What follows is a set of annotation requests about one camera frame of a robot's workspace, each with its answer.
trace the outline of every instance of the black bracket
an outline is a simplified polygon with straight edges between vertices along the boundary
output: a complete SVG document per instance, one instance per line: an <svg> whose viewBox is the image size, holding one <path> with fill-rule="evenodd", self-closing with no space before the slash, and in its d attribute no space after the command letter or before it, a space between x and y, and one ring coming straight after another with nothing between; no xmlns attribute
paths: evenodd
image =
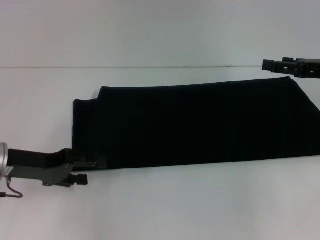
<svg viewBox="0 0 320 240"><path fill-rule="evenodd" d="M97 169L106 161L92 152L76 153L71 149L50 154L9 149L8 158L8 165L13 167L9 178L40 180L44 186L67 188L74 184L88 185L88 176L74 175L74 169Z"/></svg>
<svg viewBox="0 0 320 240"><path fill-rule="evenodd" d="M320 59L284 57L282 61L263 60L262 70L277 74L294 75L296 78L320 79Z"/></svg>

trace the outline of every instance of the cable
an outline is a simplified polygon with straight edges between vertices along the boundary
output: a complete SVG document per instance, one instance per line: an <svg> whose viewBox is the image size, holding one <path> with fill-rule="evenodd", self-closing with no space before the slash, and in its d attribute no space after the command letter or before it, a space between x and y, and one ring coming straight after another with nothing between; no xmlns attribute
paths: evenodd
<svg viewBox="0 0 320 240"><path fill-rule="evenodd" d="M6 178L6 186L8 187L8 189L17 194L17 195L12 195L12 194L6 194L5 192L0 192L0 198L16 198L16 199L21 199L24 197L24 195L21 193L21 192L18 192L17 190L14 190L11 186L10 186L10 183L11 183L11 177L10 176L5 176Z"/></svg>

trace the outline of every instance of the black pants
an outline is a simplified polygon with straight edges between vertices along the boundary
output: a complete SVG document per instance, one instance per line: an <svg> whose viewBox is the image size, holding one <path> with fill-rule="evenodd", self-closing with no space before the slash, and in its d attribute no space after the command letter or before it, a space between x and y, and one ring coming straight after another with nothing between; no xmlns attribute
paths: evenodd
<svg viewBox="0 0 320 240"><path fill-rule="evenodd" d="M72 148L105 169L320 155L320 112L290 77L102 87L75 100Z"/></svg>

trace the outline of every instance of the silver cylinder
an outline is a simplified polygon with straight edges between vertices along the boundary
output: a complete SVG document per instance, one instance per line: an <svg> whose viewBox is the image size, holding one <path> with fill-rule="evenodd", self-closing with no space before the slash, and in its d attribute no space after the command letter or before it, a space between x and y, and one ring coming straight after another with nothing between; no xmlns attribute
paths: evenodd
<svg viewBox="0 0 320 240"><path fill-rule="evenodd" d="M0 180L3 176L5 176L7 164L8 164L8 145L4 142L0 142Z"/></svg>

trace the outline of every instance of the white background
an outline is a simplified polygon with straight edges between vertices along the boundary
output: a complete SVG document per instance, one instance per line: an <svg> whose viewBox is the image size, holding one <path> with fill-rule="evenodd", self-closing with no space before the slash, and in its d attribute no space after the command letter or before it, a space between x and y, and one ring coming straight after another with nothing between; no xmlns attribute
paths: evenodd
<svg viewBox="0 0 320 240"><path fill-rule="evenodd" d="M0 142L46 153L71 147L73 100L95 98L101 86L282 77L261 71L262 60L319 58L319 7L0 0ZM297 82L320 107L320 81ZM319 172L319 157L304 157L88 172L88 186L69 189L14 179L25 197L0 199L0 238L315 240Z"/></svg>

